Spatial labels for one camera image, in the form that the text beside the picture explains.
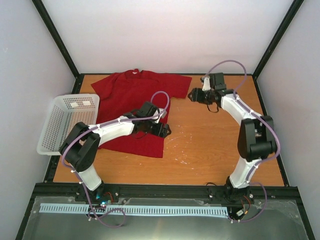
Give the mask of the red t-shirt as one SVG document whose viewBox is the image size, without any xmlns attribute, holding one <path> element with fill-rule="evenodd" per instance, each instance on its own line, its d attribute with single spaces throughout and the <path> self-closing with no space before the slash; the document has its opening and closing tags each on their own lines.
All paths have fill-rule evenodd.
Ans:
<svg viewBox="0 0 320 240">
<path fill-rule="evenodd" d="M 168 98 L 186 98 L 191 81 L 191 77 L 148 70 L 113 73 L 91 85 L 100 99 L 96 123 L 111 121 L 137 110 L 146 101 L 164 108 Z M 164 139 L 139 132 L 108 141 L 101 145 L 101 149 L 162 158 Z"/>
</svg>

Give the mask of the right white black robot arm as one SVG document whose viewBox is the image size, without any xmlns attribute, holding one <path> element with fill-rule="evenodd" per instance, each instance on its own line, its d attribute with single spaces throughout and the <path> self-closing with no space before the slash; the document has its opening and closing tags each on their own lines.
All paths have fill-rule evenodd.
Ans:
<svg viewBox="0 0 320 240">
<path fill-rule="evenodd" d="M 200 81 L 202 87 L 192 89 L 188 98 L 206 106 L 216 104 L 218 110 L 229 113 L 239 125 L 239 160 L 224 185 L 224 198 L 235 202 L 249 194 L 252 176 L 259 165 L 278 150 L 274 122 L 272 117 L 251 109 L 235 90 L 228 89 L 223 73 L 210 73 Z"/>
</svg>

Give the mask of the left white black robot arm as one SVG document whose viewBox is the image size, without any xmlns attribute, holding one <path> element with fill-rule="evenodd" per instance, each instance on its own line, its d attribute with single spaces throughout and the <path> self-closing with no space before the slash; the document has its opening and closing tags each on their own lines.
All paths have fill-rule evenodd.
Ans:
<svg viewBox="0 0 320 240">
<path fill-rule="evenodd" d="M 164 139 L 172 133 L 167 123 L 160 122 L 166 115 L 165 108 L 159 108 L 147 101 L 141 108 L 114 120 L 94 125 L 78 122 L 59 149 L 62 162 L 68 163 L 80 183 L 84 184 L 87 189 L 86 195 L 92 201 L 99 201 L 106 189 L 94 167 L 98 148 L 114 139 L 139 132 Z"/>
</svg>

